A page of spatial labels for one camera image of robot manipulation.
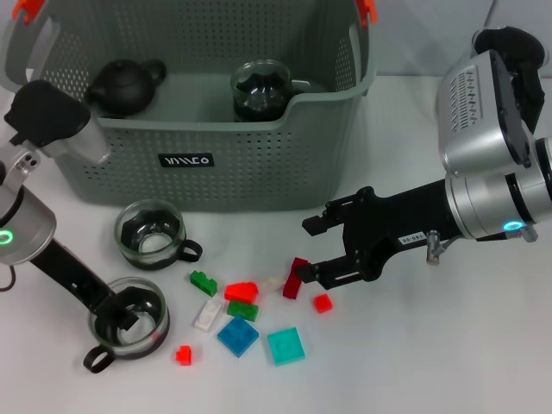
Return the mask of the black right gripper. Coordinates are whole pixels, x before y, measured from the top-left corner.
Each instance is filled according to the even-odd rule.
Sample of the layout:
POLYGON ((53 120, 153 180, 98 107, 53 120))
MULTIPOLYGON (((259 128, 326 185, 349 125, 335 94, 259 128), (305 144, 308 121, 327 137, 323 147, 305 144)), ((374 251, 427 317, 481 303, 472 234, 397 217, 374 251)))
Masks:
POLYGON ((426 245, 417 235, 431 230, 443 240, 454 236, 454 218, 449 207, 445 181, 420 186, 387 198, 378 197, 373 187, 358 191, 359 201, 343 224, 346 198, 326 203, 321 216, 302 221, 309 235, 321 235, 343 224, 346 255, 299 266, 297 276, 305 283, 317 282, 325 290, 357 281, 374 281, 395 254, 426 245))

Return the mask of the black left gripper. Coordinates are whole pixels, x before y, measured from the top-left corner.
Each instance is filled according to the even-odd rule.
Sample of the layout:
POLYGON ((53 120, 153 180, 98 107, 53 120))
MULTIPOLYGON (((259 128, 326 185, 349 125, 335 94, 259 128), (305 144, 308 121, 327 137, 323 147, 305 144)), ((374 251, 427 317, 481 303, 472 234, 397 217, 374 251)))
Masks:
MULTIPOLYGON (((68 290, 90 312, 105 310, 113 292, 69 249, 52 239, 30 262, 57 284, 68 290)), ((120 302, 111 305, 109 320, 119 329, 129 330, 138 316, 120 302)))

